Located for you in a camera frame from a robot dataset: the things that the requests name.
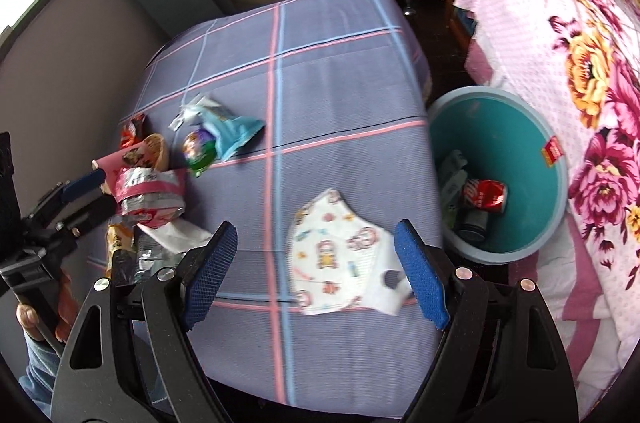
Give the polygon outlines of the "teal milk carton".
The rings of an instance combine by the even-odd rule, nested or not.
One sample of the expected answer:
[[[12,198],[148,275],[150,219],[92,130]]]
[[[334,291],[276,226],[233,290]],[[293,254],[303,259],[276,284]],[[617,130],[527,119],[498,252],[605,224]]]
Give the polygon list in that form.
[[[466,166],[468,160],[460,150],[454,149],[442,160],[437,171],[442,222],[449,229],[456,224],[460,195],[468,180]]]

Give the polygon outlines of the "red cola can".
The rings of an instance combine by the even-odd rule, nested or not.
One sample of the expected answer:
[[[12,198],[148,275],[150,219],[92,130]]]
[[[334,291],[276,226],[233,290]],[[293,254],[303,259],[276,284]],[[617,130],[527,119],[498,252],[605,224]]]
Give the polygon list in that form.
[[[468,179],[462,188],[462,201],[469,208],[491,214],[506,210],[509,189],[505,183],[492,179]]]

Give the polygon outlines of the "pink floral quilt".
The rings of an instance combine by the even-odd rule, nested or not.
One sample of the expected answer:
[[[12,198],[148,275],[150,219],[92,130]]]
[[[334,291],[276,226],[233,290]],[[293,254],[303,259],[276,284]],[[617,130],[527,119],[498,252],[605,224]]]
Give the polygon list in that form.
[[[537,281],[591,417],[639,342],[639,0],[452,1],[476,23],[472,79],[520,97],[564,151],[562,223],[511,277]]]

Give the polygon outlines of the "pink red snack wrapper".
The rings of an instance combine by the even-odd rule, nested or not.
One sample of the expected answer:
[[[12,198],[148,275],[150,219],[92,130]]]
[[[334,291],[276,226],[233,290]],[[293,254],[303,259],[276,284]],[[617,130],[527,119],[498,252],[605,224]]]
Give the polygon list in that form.
[[[180,217],[184,201],[186,172],[144,167],[123,169],[116,180],[117,213],[126,221],[159,228]]]

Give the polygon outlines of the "orange snack packet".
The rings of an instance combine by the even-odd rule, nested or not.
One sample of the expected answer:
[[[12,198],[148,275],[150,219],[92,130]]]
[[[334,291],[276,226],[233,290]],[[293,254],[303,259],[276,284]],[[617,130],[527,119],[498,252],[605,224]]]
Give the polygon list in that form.
[[[144,113],[134,114],[120,130],[119,148],[130,148],[130,146],[142,142],[147,135],[146,115]]]

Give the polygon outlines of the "grey plaid bed sheet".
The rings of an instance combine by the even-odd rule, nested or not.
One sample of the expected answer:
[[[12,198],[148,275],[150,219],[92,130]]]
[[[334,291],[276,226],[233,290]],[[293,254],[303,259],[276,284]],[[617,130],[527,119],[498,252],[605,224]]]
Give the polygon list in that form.
[[[306,316],[288,285],[295,213],[334,189],[366,221],[409,219],[437,240],[436,183],[422,89],[430,69],[393,0],[285,0],[198,24],[164,45],[118,100],[181,160],[169,128],[196,96],[265,129],[186,188],[186,218],[239,233],[239,250],[190,339],[219,384],[299,409],[401,417],[438,332],[414,302]]]

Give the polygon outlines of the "silver foil wrapper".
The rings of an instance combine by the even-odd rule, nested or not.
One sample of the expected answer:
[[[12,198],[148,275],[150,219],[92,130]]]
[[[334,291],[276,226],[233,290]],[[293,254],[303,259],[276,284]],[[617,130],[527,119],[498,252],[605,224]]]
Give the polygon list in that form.
[[[186,255],[186,253],[178,255],[169,253],[149,235],[142,232],[134,235],[134,250],[136,251],[136,260],[133,263],[125,263],[116,257],[111,277],[116,285],[143,281],[166,267],[176,268],[183,256]]]

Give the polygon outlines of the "red sticker on bin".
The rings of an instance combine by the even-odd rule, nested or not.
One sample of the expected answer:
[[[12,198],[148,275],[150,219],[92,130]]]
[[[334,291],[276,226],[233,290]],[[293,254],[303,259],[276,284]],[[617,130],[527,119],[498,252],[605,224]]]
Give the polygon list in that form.
[[[540,150],[544,163],[551,168],[564,156],[561,143],[558,138],[551,136]]]

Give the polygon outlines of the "white blue paper cup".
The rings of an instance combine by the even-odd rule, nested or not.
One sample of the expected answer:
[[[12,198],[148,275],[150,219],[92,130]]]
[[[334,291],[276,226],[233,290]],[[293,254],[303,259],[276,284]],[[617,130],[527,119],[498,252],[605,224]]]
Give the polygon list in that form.
[[[487,238],[488,223],[486,210],[469,209],[459,224],[458,235],[472,245],[483,243]]]

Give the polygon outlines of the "pink paper cup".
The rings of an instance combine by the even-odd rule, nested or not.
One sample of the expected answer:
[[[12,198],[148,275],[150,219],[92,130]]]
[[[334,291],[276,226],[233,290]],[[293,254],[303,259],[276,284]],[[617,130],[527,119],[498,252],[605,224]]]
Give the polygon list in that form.
[[[93,169],[102,169],[105,172],[105,181],[101,190],[111,194],[115,189],[118,175],[124,169],[144,167],[165,172],[169,166],[167,144],[162,135],[151,134],[139,143],[107,154],[99,160],[93,160],[91,165]]]

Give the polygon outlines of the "light blue snack bag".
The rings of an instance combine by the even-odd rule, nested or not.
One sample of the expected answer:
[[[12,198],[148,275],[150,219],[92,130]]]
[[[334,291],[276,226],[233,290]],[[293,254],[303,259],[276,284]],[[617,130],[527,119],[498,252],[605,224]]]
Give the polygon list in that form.
[[[204,127],[214,135],[217,150],[215,162],[225,162],[263,130],[266,123],[254,117],[236,115],[205,94],[198,94],[181,105],[178,114],[169,123],[169,129],[173,132],[178,132],[182,126],[190,127],[189,132]]]

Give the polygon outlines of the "white tissue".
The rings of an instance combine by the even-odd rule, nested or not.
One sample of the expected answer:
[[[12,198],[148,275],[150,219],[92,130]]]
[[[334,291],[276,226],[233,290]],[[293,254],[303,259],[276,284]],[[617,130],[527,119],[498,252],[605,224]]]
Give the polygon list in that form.
[[[195,226],[183,218],[176,218],[158,228],[150,228],[142,224],[137,224],[137,227],[169,253],[175,255],[206,247],[213,236],[212,232]]]

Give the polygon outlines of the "white cartoon face mask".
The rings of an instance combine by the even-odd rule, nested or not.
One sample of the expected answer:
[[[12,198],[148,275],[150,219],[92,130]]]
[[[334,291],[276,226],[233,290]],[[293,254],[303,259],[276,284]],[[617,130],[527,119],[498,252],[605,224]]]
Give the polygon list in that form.
[[[286,240],[290,290],[306,316],[357,307],[398,315],[412,288],[393,235],[328,189],[295,214]]]

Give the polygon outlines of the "teal plastic trash bin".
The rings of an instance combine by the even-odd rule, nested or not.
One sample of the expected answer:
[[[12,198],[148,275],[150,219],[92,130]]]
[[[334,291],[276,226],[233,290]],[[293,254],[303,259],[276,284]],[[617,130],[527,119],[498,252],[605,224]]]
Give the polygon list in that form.
[[[487,239],[476,245],[443,227],[448,245],[476,263],[520,261],[541,250],[560,227],[567,204],[564,156],[549,163],[544,149],[555,142],[548,122],[505,90],[470,86],[444,94],[427,111],[436,163],[459,150],[471,178],[506,185],[506,211],[494,214]]]

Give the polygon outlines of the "purple green toy egg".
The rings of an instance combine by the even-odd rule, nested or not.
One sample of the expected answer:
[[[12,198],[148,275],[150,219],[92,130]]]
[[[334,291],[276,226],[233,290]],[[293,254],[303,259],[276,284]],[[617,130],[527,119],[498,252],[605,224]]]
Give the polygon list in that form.
[[[216,138],[204,127],[192,129],[182,144],[186,166],[194,177],[200,177],[217,157]]]

